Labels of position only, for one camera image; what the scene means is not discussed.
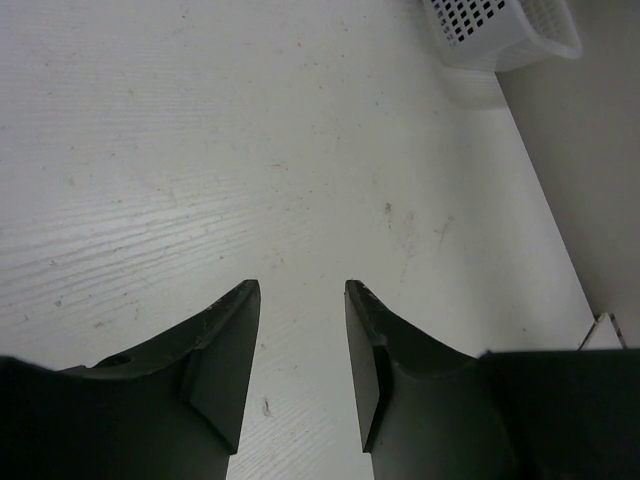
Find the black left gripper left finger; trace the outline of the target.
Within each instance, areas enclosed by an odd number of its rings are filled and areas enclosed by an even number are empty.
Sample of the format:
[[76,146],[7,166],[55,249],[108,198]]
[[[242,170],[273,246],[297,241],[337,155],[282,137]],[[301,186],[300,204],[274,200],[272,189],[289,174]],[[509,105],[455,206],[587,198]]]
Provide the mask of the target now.
[[237,452],[260,287],[94,366],[1,360],[5,479],[223,479]]

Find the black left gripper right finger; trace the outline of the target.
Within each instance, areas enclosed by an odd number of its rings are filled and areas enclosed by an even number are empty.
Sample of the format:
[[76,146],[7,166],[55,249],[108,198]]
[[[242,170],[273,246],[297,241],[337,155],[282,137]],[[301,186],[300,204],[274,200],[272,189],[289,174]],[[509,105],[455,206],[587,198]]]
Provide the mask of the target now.
[[463,354],[345,284],[362,448],[378,479],[635,479],[635,349]]

